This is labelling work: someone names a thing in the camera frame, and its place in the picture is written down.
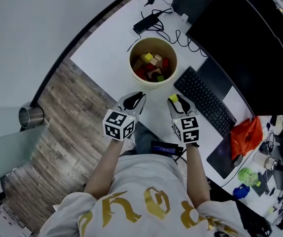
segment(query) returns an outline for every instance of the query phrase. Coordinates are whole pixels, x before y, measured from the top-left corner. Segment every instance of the floor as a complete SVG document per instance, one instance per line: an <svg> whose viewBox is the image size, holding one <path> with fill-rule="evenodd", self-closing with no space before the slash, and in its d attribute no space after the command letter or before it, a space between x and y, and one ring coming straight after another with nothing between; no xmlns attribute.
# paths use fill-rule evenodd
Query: floor
<svg viewBox="0 0 283 237"><path fill-rule="evenodd" d="M43 91L48 130L42 135L30 163L5 179L6 204L34 233L69 193L82 191L110 140L103 136L102 120L115 101L71 60L72 54L125 0L79 41L61 63ZM123 151L133 148L126 140ZM185 175L186 165L178 161Z"/></svg>

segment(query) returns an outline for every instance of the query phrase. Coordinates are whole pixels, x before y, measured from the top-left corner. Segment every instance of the wooden block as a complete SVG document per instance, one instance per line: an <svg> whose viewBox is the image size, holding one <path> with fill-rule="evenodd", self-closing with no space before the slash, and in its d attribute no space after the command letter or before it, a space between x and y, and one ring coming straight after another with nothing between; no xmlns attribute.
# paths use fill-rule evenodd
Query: wooden block
<svg viewBox="0 0 283 237"><path fill-rule="evenodd" d="M151 63L148 63L148 64L146 65L146 69L148 70L148 72L150 72L150 71L155 70L155 69L156 69L156 67L155 67L155 66L153 66Z"/></svg>
<svg viewBox="0 0 283 237"><path fill-rule="evenodd" d="M162 70L166 71L169 69L169 60L167 58L163 59L162 62Z"/></svg>
<svg viewBox="0 0 283 237"><path fill-rule="evenodd" d="M151 63L153 66L156 66L158 60L156 60L155 58L152 58L149 63Z"/></svg>
<svg viewBox="0 0 283 237"><path fill-rule="evenodd" d="M161 61L157 62L156 67L161 69L162 68L162 63L163 63L163 59L161 59Z"/></svg>
<svg viewBox="0 0 283 237"><path fill-rule="evenodd" d="M171 95L169 98L173 103L179 100L176 94Z"/></svg>
<svg viewBox="0 0 283 237"><path fill-rule="evenodd" d="M138 59L137 62L135 62L135 64L132 67L133 71L137 71L138 69L141 68L142 65L143 62L140 59Z"/></svg>
<svg viewBox="0 0 283 237"><path fill-rule="evenodd" d="M165 78L163 76L158 76L157 77L157 81L164 81L164 80L165 80Z"/></svg>
<svg viewBox="0 0 283 237"><path fill-rule="evenodd" d="M144 61L146 64L149 63L149 61L153 58L152 54L151 53L148 53L148 54L143 54L141 55L141 59L142 61Z"/></svg>
<svg viewBox="0 0 283 237"><path fill-rule="evenodd" d="M155 70L153 70L153 71L151 71L151 72L148 72L147 75L148 75L148 77L149 77L150 79L152 79L152 74L153 74L153 73L158 73L158 74L161 75L161 70L160 70L160 69L155 69Z"/></svg>
<svg viewBox="0 0 283 237"><path fill-rule="evenodd" d="M146 69L145 68L140 68L138 69L137 71L135 71L135 74L140 78L140 79L143 79L143 80L146 80L144 74L146 72Z"/></svg>
<svg viewBox="0 0 283 237"><path fill-rule="evenodd" d="M156 59L157 61L161 61L161 60L162 60L162 57L161 57L159 54L156 54L156 55L155 55L155 59Z"/></svg>

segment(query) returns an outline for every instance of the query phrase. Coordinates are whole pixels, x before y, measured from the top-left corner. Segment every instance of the computer monitor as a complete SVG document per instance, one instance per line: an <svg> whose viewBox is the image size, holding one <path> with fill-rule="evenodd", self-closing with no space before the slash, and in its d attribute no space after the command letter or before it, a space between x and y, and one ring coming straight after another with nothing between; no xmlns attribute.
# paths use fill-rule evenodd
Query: computer monitor
<svg viewBox="0 0 283 237"><path fill-rule="evenodd" d="M283 114L283 45L248 0L212 0L187 35L255 115Z"/></svg>

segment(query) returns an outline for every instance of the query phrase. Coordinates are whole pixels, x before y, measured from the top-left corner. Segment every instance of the black cable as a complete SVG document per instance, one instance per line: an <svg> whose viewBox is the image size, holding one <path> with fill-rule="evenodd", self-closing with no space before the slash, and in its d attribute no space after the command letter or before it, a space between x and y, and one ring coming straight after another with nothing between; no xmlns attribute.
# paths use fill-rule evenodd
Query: black cable
<svg viewBox="0 0 283 237"><path fill-rule="evenodd" d="M163 0L167 5L171 5L172 3L168 3L166 0Z"/></svg>
<svg viewBox="0 0 283 237"><path fill-rule="evenodd" d="M269 154L271 154L274 148L274 132L271 132L269 137L265 140L266 147L268 148Z"/></svg>
<svg viewBox="0 0 283 237"><path fill-rule="evenodd" d="M237 170L237 172L234 174L234 176L233 176L232 178L230 178L230 180L229 180L227 183L225 183L223 186L220 186L221 188L224 187L224 186L226 186L227 184L229 184L230 181L231 181L232 179L234 179L234 177L238 174L239 170L240 170L241 167L244 165L244 163L245 163L245 162L249 159L249 157L253 154L253 152L254 152L255 149L253 149L252 152L250 153L250 155L247 157L247 159L246 159L242 164L240 164L240 167L238 168L238 170Z"/></svg>
<svg viewBox="0 0 283 237"><path fill-rule="evenodd" d="M186 161L186 159L184 159L183 157L180 157L183 161L185 161L185 163L187 164L187 161Z"/></svg>
<svg viewBox="0 0 283 237"><path fill-rule="evenodd" d="M161 15L162 13L166 13L166 14L172 14L173 13L173 11L172 11L172 9L171 8L168 8L168 9L165 9L165 10L158 10L158 9L153 9L152 11L151 11L151 13L152 14L154 14L154 15ZM156 32L157 34L159 34L161 37L163 37L167 42L169 42L170 44L175 44L175 43L177 43L178 42L178 44L180 45L180 46L182 46L182 47L188 47L188 49L191 51L191 52L193 52L193 53L195 53L195 52L197 52L197 51L200 51L200 53L201 53L201 55L203 56L203 57L207 57L207 56L205 56L205 55L203 55L202 54L202 51L201 51L201 49L200 48L198 48L197 50L192 50L191 48L190 48L190 44L191 44L191 40L189 39L189 37L187 37L187 44L186 45L183 45L183 44L181 44L180 43L180 41L179 41L179 39L180 39L180 36L181 36L181 31L180 30L176 30L176 41L171 41L171 38L170 38L170 36L164 31L164 25L163 25L163 23L161 22L161 20L158 18L158 23L157 24L154 24L153 26L152 26L154 29L151 29L151 28L148 28L147 29L147 31L153 31L153 32Z"/></svg>
<svg viewBox="0 0 283 237"><path fill-rule="evenodd" d="M203 54L202 54L202 51L201 51L201 49L200 49L200 48L199 48L199 50L200 50L200 53L201 53L201 55L202 55L203 57L207 57L207 55L205 56L205 55L203 55Z"/></svg>
<svg viewBox="0 0 283 237"><path fill-rule="evenodd" d="M181 156L178 156L178 157L175 159L176 164L177 164L177 160L179 160L180 157L181 157Z"/></svg>
<svg viewBox="0 0 283 237"><path fill-rule="evenodd" d="M139 33L137 33L138 34L138 36L140 37L139 39L137 39L137 40L135 40L134 42L133 42L133 44L131 44L131 46L127 49L127 51L126 52L128 52L130 49L131 49L131 47L137 42L137 41L139 41L142 37L141 37L141 35L139 34Z"/></svg>

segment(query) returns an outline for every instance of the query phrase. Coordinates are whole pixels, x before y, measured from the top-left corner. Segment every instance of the jeans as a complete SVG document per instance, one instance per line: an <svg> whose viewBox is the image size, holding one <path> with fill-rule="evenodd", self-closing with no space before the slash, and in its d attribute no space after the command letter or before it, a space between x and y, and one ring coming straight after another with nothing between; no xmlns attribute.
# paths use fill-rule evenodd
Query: jeans
<svg viewBox="0 0 283 237"><path fill-rule="evenodd" d="M162 140L160 140L146 126L144 126L140 122L137 122L135 125L134 136L135 136L135 147L132 150L125 151L121 156L153 154L151 150L151 141L162 142Z"/></svg>

